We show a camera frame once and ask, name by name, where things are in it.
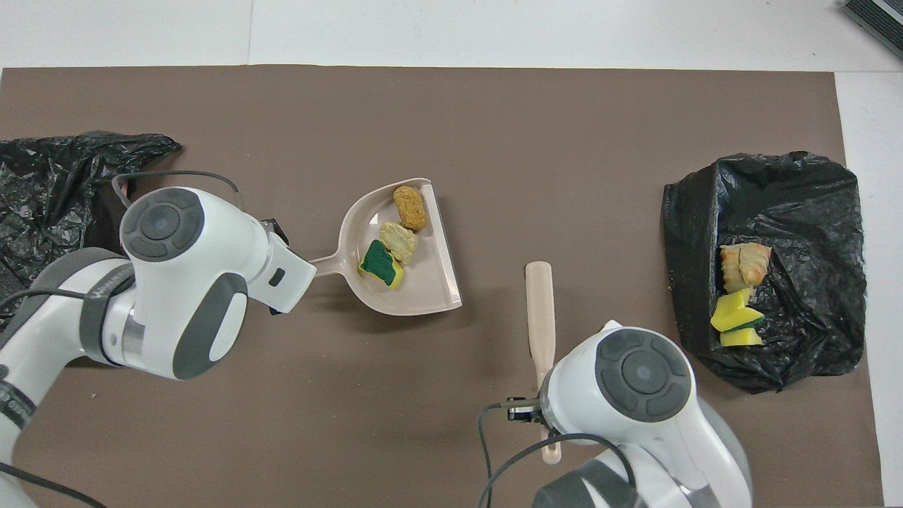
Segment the striped golden croissant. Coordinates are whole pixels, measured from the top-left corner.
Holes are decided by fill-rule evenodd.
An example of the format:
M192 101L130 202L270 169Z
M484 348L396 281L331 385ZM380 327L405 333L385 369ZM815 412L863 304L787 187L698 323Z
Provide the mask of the striped golden croissant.
M758 243L737 245L738 267L741 280L746 286L760 285L768 273L772 248Z

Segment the beige plastic dustpan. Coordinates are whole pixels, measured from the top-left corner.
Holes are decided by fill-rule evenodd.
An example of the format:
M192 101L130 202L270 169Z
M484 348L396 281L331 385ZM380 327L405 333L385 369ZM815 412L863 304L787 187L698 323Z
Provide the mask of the beige plastic dustpan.
M426 225L418 232L418 246L396 289L358 269L385 222L399 221L394 191L409 186L420 194ZM317 277L341 274L351 291L369 308L382 314L413 316L460 308L462 295L443 227L438 200L427 178L410 178L365 194L349 208L339 229L335 253L312 260Z

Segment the yellow sponge with green back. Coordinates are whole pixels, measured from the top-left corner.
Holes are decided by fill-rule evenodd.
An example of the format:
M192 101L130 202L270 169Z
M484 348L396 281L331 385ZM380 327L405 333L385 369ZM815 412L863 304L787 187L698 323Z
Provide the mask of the yellow sponge with green back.
M404 268L385 244L373 240L358 263L358 272L382 282L388 289L397 289L404 279Z

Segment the black plastic trash bag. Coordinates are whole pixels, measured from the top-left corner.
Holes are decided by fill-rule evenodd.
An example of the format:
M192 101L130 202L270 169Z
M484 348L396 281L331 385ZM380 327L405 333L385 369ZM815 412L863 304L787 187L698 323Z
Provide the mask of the black plastic trash bag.
M749 394L850 373L865 349L858 181L807 152L722 157L663 193L665 263L681 344ZM751 297L762 345L725 346L710 325L725 294L720 248L758 243L770 266Z
M179 148L162 134L109 131L0 141L0 292L31 285L81 248L121 253L123 207L112 179Z

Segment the brown oval bread nugget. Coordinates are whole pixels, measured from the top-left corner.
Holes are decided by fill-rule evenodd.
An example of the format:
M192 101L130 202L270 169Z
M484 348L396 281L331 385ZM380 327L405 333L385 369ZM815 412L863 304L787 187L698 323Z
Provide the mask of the brown oval bread nugget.
M427 226L425 202L419 190L412 186L398 186L392 198L404 228L419 232Z

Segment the large yellow sponge piece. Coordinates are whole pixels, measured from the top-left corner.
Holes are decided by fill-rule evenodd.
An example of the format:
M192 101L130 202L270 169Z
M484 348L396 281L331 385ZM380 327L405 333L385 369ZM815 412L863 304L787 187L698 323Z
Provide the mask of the large yellow sponge piece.
M762 312L749 307L749 299L753 294L751 287L718 298L710 324L719 332L729 332L754 326L765 316Z

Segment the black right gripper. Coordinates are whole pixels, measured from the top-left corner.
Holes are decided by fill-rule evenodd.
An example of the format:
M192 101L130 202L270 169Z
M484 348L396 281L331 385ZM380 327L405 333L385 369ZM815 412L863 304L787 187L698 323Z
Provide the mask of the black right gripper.
M506 399L507 420L546 425L542 401L539 398L509 397Z

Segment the dark grey ribbed device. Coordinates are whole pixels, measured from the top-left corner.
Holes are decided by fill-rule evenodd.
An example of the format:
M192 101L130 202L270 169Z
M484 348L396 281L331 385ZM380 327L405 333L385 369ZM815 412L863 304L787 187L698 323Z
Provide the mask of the dark grey ribbed device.
M840 7L903 61L903 0L840 0Z

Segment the small pale bread piece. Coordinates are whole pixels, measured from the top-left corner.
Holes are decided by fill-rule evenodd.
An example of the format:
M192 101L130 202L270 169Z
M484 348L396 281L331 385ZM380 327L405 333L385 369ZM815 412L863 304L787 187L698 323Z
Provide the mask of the small pale bread piece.
M395 260L408 265L416 253L419 238L401 222L385 222L380 226L380 241Z

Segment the beige brush with black bristles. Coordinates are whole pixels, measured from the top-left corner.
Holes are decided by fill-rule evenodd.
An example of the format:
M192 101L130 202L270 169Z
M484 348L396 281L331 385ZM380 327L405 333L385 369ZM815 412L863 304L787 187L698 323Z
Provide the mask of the beige brush with black bristles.
M525 281L528 343L536 385L541 392L546 374L554 367L556 355L554 279L551 264L545 261L526 264Z

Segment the brown table mat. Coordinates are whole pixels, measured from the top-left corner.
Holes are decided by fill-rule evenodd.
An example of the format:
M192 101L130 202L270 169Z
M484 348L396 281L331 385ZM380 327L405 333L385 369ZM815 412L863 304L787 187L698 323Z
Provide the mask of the brown table mat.
M720 157L847 164L829 73L560 68L6 68L0 140L94 130L181 143L304 258L349 206L433 182L462 307L377 313L342 277L251 303L187 382L65 369L16 466L112 508L475 508L476 416L535 392L523 268L554 273L557 351L615 319L675 337L663 188Z

